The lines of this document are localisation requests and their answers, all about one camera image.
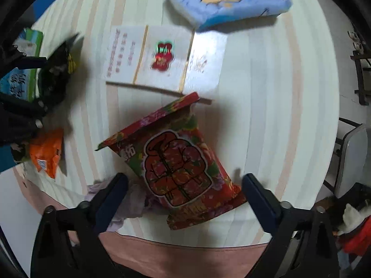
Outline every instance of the barcode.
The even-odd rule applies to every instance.
[[[46,170],[46,161],[45,160],[38,160],[38,164],[44,170]]]

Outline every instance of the orange snack bag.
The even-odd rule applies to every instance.
[[[63,129],[41,133],[30,142],[30,157],[38,171],[45,170],[55,179],[59,160],[61,159]]]

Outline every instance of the red snack bag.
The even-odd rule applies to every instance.
[[[37,170],[45,170],[48,176],[55,179],[55,172],[62,152],[63,129],[40,133],[30,142],[30,158]]]
[[[170,229],[208,221],[246,199],[203,141],[189,94],[133,123],[98,149],[110,147],[143,177],[148,189],[170,210]]]

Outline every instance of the red logo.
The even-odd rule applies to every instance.
[[[173,45],[170,42],[158,42],[155,53],[155,60],[151,64],[152,70],[165,72],[170,68],[170,62],[174,59],[172,53]]]
[[[212,185],[201,151],[189,141],[166,130],[144,147],[147,185],[173,207],[179,207],[206,192]]]

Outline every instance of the white table surface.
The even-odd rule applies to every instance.
[[[326,175],[339,114],[338,72],[329,28],[317,0],[292,0],[278,18],[226,24],[226,54],[217,99],[197,104],[200,130],[235,183],[253,173],[278,199],[311,208]],[[45,120],[65,130],[65,161],[55,181],[26,164],[26,176],[66,207],[86,185],[116,172],[133,176],[97,144],[176,99],[106,84],[101,68],[114,25],[185,25],[166,0],[56,0],[33,26],[44,32],[41,56],[69,36],[83,37],[67,98]],[[269,241],[246,203],[212,221],[170,231],[166,216],[126,220],[118,231],[185,246],[233,247]]]

